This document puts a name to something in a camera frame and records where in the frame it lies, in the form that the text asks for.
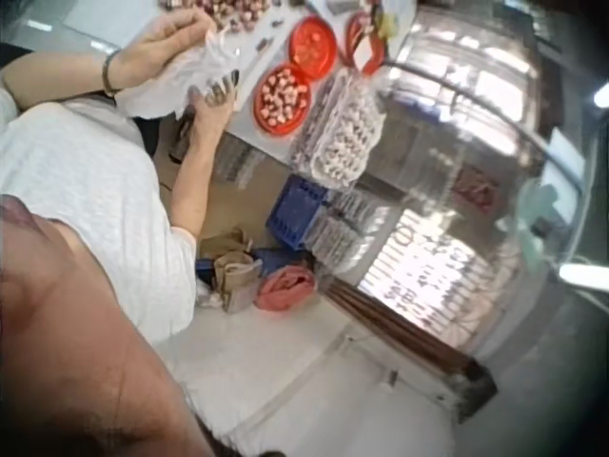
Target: white t-shirt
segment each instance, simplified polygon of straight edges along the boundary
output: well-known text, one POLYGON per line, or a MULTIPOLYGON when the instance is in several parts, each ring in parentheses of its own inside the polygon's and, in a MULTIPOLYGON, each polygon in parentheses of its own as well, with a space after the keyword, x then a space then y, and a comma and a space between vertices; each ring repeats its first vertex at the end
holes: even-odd
POLYGON ((190 324, 196 242, 170 226, 141 137, 116 111, 76 100, 18 116, 0 88, 0 194, 78 233, 150 343, 190 324))

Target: blue plastic crate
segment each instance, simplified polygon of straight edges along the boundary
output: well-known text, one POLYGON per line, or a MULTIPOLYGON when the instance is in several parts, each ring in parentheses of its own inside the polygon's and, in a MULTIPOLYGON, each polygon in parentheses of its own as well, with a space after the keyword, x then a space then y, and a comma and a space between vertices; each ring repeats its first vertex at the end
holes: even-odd
POLYGON ((273 235, 292 249, 304 248, 304 240, 327 189, 292 174, 266 221, 273 235))

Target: red round tray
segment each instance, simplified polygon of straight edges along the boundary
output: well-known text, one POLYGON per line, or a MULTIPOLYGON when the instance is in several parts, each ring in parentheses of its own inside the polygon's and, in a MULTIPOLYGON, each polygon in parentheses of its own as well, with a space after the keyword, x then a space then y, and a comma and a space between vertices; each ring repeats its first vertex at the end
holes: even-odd
POLYGON ((311 80, 326 76, 334 67, 337 55, 334 31, 320 17, 309 16, 292 31, 289 58, 311 80))
MULTIPOLYGON (((353 14, 351 19, 349 19, 349 23, 346 28, 345 49, 347 58, 349 59, 349 66, 351 67, 355 65, 353 62, 353 54, 355 53, 357 46, 360 44, 360 35, 362 33, 360 18, 367 15, 368 13, 364 11, 356 12, 353 14)), ((385 52, 384 42, 381 38, 379 38, 379 35, 373 33, 368 37, 370 38, 370 46, 372 47, 372 59, 370 59, 370 61, 368 61, 368 63, 365 65, 362 73, 370 76, 383 64, 385 52)))
POLYGON ((260 84, 258 85, 258 88, 256 89, 256 96, 254 98, 254 118, 256 119, 256 122, 258 123, 258 125, 266 132, 270 133, 271 135, 274 136, 286 136, 289 133, 291 133, 292 131, 294 131, 295 129, 297 129, 305 120, 306 115, 308 114, 309 110, 311 109, 311 86, 308 82, 308 78, 306 77, 306 74, 303 72, 303 70, 300 67, 296 67, 295 65, 292 64, 284 64, 284 65, 280 65, 279 67, 276 67, 275 69, 273 69, 272 71, 270 71, 260 82, 260 84), (294 75, 294 77, 296 78, 296 83, 301 85, 305 85, 308 87, 308 91, 306 92, 306 94, 304 95, 304 97, 306 97, 306 108, 296 108, 295 112, 294 112, 294 118, 289 121, 286 122, 285 124, 282 124, 280 126, 275 126, 275 127, 271 127, 265 119, 263 119, 263 116, 260 114, 260 110, 263 108, 264 106, 264 101, 263 101, 263 85, 266 84, 266 81, 268 80, 268 77, 278 73, 279 71, 282 71, 284 69, 290 69, 292 70, 292 74, 294 75))

